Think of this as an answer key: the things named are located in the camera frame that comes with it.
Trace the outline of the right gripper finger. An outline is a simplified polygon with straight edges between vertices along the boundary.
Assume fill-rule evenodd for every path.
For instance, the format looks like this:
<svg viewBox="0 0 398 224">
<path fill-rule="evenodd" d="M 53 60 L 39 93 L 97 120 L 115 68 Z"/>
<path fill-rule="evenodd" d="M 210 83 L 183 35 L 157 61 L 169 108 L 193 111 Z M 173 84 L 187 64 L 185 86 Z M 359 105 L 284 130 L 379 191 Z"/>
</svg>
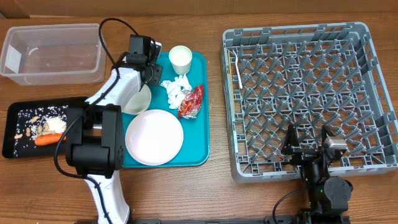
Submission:
<svg viewBox="0 0 398 224">
<path fill-rule="evenodd" d="M 327 125 L 322 126 L 322 146 L 332 146 L 335 135 Z"/>
<path fill-rule="evenodd" d="M 292 147 L 299 147 L 299 141 L 297 139 L 294 125 L 289 124 L 283 150 L 290 150 Z"/>
</svg>

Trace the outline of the white bowl with peanuts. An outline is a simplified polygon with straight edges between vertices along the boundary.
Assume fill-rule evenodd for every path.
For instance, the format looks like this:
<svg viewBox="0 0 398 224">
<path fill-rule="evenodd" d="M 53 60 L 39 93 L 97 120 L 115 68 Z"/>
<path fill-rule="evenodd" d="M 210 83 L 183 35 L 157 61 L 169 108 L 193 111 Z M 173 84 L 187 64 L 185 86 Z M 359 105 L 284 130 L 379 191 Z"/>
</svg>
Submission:
<svg viewBox="0 0 398 224">
<path fill-rule="evenodd" d="M 151 103 L 152 93 L 147 85 L 144 85 L 140 92 L 136 93 L 122 109 L 123 113 L 138 115 L 146 111 Z"/>
</svg>

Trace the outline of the orange carrot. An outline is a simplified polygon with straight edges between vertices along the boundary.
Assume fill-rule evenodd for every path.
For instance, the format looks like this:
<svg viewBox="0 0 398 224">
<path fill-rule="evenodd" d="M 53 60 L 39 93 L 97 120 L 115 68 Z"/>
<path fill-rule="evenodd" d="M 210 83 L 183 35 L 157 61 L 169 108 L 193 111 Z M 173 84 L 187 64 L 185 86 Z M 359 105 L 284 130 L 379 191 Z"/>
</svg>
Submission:
<svg viewBox="0 0 398 224">
<path fill-rule="evenodd" d="M 61 139 L 62 134 L 48 134 L 48 135 L 42 135 L 37 137 L 34 142 L 36 146 L 46 146 L 49 144 L 54 144 L 56 142 L 59 142 Z"/>
</svg>

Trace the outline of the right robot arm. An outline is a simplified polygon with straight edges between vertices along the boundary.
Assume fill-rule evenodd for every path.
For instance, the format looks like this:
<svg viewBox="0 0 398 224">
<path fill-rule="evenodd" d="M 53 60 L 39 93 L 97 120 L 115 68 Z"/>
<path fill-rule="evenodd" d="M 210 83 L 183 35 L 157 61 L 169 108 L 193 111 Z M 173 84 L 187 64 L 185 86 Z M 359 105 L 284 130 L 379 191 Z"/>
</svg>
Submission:
<svg viewBox="0 0 398 224">
<path fill-rule="evenodd" d="M 289 164 L 300 167 L 308 193 L 308 208 L 299 210 L 291 223 L 349 223 L 343 216 L 348 210 L 353 185 L 340 177 L 332 177 L 328 166 L 346 152 L 343 138 L 336 137 L 328 126 L 322 126 L 322 142 L 316 149 L 302 149 L 294 125 L 289 125 L 282 153 L 290 155 Z"/>
</svg>

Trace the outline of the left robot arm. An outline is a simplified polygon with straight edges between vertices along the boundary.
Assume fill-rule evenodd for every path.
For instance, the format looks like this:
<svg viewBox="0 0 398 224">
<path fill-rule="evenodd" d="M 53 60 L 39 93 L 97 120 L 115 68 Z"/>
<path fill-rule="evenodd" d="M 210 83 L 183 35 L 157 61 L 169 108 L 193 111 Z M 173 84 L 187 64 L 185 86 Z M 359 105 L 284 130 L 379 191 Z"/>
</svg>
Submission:
<svg viewBox="0 0 398 224">
<path fill-rule="evenodd" d="M 113 65 L 108 81 L 84 103 L 67 109 L 66 161 L 88 184 L 98 223 L 132 220 L 119 174 L 126 155 L 122 110 L 145 84 L 159 84 L 161 48 L 151 37 L 131 35 L 129 50 Z"/>
</svg>

